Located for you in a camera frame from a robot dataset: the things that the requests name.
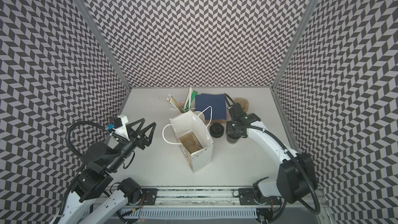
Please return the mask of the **beige pulp cup carrier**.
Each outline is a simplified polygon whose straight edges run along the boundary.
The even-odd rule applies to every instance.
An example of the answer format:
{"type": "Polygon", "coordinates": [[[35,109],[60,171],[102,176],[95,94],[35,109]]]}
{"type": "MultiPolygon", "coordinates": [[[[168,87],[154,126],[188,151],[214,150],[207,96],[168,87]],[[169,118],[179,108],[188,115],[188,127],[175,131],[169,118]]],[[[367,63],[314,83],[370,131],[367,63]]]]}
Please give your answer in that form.
{"type": "Polygon", "coordinates": [[[242,107],[243,111],[248,112],[249,110],[249,101],[247,99],[237,97],[234,99],[235,103],[239,103],[240,106],[242,107]]]}
{"type": "Polygon", "coordinates": [[[179,140],[190,154],[203,149],[203,146],[193,132],[183,135],[179,140]]]}

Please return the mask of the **black cup lid stack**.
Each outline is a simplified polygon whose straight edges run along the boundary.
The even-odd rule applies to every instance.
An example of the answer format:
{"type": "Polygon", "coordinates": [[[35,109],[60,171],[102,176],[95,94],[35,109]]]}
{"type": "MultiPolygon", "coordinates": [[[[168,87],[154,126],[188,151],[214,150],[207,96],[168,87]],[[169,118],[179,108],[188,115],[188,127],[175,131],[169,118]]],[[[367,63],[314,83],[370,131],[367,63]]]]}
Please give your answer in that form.
{"type": "Polygon", "coordinates": [[[220,123],[214,123],[210,126],[209,133],[213,138],[221,138],[224,135],[224,126],[220,123]]]}

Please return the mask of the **aluminium corner post left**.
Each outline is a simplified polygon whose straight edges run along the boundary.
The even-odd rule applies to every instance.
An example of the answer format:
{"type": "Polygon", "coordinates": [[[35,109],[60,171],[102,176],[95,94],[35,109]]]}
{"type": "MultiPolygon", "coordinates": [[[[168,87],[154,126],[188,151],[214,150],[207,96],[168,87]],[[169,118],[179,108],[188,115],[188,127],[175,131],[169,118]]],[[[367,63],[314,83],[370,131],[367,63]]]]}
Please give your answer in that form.
{"type": "Polygon", "coordinates": [[[102,48],[102,50],[105,53],[106,58],[112,65],[113,69],[115,70],[116,74],[118,77],[121,79],[123,85],[130,91],[131,87],[129,84],[129,81],[127,80],[124,72],[120,68],[114,54],[112,53],[109,45],[107,44],[105,38],[101,34],[97,24],[95,23],[92,15],[89,12],[89,9],[87,8],[85,2],[83,0],[72,0],[74,4],[76,5],[78,11],[82,15],[84,21],[88,25],[89,29],[91,30],[92,34],[94,35],[95,39],[97,40],[98,44],[102,48]]]}

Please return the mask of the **brown cardboard napkin box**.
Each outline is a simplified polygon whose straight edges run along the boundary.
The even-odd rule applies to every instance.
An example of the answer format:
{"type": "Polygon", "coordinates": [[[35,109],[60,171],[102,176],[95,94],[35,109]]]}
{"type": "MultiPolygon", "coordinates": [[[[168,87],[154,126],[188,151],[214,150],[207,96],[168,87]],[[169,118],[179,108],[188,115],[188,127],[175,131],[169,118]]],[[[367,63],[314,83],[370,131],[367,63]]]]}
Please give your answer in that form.
{"type": "Polygon", "coordinates": [[[212,120],[211,123],[219,123],[219,124],[225,124],[227,123],[226,119],[218,119],[218,120],[212,120]]]}

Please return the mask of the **aluminium corner post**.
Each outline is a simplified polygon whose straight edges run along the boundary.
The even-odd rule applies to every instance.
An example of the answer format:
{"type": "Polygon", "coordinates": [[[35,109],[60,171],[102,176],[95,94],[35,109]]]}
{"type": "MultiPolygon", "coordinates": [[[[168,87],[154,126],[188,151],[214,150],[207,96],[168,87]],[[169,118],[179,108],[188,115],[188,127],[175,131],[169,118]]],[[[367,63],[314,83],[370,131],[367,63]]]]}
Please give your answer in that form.
{"type": "Polygon", "coordinates": [[[115,70],[116,74],[118,77],[121,79],[123,85],[130,91],[131,87],[129,84],[129,81],[127,80],[124,72],[120,68],[114,54],[112,53],[109,45],[107,44],[105,38],[101,34],[97,24],[95,23],[92,15],[89,12],[89,9],[87,8],[85,2],[83,0],[72,0],[74,4],[76,5],[78,11],[82,15],[84,21],[88,25],[89,29],[91,30],[92,34],[94,35],[95,39],[97,40],[98,44],[102,48],[102,50],[105,53],[106,58],[112,65],[113,69],[115,70]]]}
{"type": "Polygon", "coordinates": [[[307,28],[307,25],[313,15],[313,12],[316,9],[318,1],[319,0],[309,0],[309,3],[307,5],[307,7],[305,8],[303,17],[299,22],[297,30],[293,36],[292,42],[287,50],[286,56],[284,57],[281,67],[277,73],[275,80],[274,80],[274,83],[271,86],[273,91],[275,91],[277,89],[278,85],[280,84],[280,82],[284,76],[284,73],[285,73],[286,69],[288,68],[289,63],[294,55],[294,52],[295,52],[295,50],[305,32],[305,29],[307,28]]]}

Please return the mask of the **white paper takeout bag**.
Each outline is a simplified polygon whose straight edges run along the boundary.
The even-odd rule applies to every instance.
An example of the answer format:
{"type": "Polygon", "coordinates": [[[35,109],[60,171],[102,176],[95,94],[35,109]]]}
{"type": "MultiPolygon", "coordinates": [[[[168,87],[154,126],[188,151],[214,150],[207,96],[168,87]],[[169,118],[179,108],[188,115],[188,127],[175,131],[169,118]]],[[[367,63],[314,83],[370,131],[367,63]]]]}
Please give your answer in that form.
{"type": "Polygon", "coordinates": [[[208,129],[209,124],[205,124],[201,119],[205,112],[209,112],[212,117],[211,106],[198,115],[193,111],[188,111],[170,119],[170,123],[162,130],[163,140],[180,148],[194,173],[206,167],[212,160],[214,141],[208,129]],[[175,141],[169,141],[165,137],[165,130],[168,127],[172,128],[175,141]]]}

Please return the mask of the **aluminium corner post right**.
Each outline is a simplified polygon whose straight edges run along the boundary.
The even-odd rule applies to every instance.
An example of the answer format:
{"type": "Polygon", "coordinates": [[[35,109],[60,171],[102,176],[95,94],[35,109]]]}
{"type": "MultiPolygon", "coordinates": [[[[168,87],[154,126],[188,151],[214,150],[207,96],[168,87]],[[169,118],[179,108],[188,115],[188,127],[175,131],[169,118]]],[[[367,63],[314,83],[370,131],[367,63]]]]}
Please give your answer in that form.
{"type": "Polygon", "coordinates": [[[318,1],[319,0],[309,0],[309,3],[307,5],[307,7],[305,8],[303,17],[299,22],[297,30],[293,36],[292,42],[287,50],[286,56],[284,57],[281,67],[277,73],[275,80],[274,80],[274,83],[271,86],[273,91],[275,91],[277,89],[278,85],[280,84],[280,82],[284,76],[284,73],[285,73],[286,69],[288,68],[289,63],[294,55],[294,52],[295,52],[295,50],[305,32],[305,29],[307,28],[307,25],[313,15],[313,12],[316,9],[318,1]]]}

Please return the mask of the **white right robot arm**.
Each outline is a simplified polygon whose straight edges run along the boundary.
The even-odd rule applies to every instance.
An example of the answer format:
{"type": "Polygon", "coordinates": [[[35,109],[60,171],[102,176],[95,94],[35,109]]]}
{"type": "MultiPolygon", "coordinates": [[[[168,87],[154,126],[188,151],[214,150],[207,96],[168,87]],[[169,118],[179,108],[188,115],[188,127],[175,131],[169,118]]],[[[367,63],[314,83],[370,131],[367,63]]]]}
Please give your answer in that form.
{"type": "Polygon", "coordinates": [[[311,213],[319,215],[321,204],[316,194],[318,185],[311,156],[285,145],[256,114],[247,114],[228,94],[224,94],[224,98],[231,117],[226,124],[228,143],[236,144],[246,138],[254,140],[278,170],[275,178],[263,177],[253,183],[256,203],[265,204],[273,197],[280,197],[285,203],[300,202],[311,213]]]}

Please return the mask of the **blue napkin stack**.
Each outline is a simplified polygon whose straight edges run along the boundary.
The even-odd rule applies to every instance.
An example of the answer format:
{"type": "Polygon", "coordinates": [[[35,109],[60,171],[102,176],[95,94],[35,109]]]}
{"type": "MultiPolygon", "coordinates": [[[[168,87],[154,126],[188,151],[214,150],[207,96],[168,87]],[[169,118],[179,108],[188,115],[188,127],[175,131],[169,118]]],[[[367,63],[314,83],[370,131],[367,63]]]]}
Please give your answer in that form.
{"type": "Polygon", "coordinates": [[[203,112],[205,120],[226,120],[227,107],[226,99],[223,94],[198,94],[195,97],[195,110],[203,112]]]}

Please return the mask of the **single paper coffee cup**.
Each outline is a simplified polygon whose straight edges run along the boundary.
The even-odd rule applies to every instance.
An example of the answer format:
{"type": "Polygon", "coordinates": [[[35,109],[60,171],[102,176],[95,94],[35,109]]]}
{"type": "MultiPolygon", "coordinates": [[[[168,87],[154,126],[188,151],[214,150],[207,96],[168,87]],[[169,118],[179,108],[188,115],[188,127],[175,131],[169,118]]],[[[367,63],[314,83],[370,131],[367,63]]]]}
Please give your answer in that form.
{"type": "Polygon", "coordinates": [[[240,136],[235,136],[235,135],[227,135],[227,142],[229,144],[236,144],[240,139],[240,136]]]}

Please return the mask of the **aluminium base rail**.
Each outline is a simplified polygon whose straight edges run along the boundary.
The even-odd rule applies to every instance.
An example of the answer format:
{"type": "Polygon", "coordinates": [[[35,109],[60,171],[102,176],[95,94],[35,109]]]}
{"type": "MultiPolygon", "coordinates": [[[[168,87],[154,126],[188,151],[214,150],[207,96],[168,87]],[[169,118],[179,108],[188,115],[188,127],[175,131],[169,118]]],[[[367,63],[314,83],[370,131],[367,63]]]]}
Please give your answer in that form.
{"type": "Polygon", "coordinates": [[[314,216],[300,201],[290,204],[282,197],[255,200],[253,189],[248,187],[145,187],[139,193],[138,199],[129,203],[114,191],[83,223],[100,224],[120,216],[124,223],[150,219],[249,219],[260,224],[275,224],[293,208],[301,210],[301,214],[292,215],[290,219],[314,216]]]}

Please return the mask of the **stack of paper cups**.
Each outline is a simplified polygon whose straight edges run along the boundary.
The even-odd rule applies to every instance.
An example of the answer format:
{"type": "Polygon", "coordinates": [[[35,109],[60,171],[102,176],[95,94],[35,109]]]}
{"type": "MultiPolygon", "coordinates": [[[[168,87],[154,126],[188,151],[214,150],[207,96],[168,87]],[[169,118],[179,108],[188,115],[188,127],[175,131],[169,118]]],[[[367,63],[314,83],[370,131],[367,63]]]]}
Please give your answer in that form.
{"type": "Polygon", "coordinates": [[[205,116],[204,116],[204,114],[203,114],[202,112],[200,112],[200,111],[195,111],[194,113],[199,117],[199,119],[200,119],[203,123],[205,122],[205,116]]]}

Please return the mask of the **green straws bundle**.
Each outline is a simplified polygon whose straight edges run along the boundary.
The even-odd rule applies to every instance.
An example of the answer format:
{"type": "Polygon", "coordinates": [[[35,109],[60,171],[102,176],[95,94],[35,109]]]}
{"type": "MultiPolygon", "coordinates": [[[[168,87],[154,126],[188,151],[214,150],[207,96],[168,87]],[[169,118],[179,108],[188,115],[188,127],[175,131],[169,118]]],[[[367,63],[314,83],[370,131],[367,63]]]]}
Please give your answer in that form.
{"type": "Polygon", "coordinates": [[[198,94],[197,91],[193,90],[192,88],[189,88],[186,100],[183,104],[183,110],[185,112],[187,112],[192,108],[192,102],[195,100],[197,94],[198,94]]]}

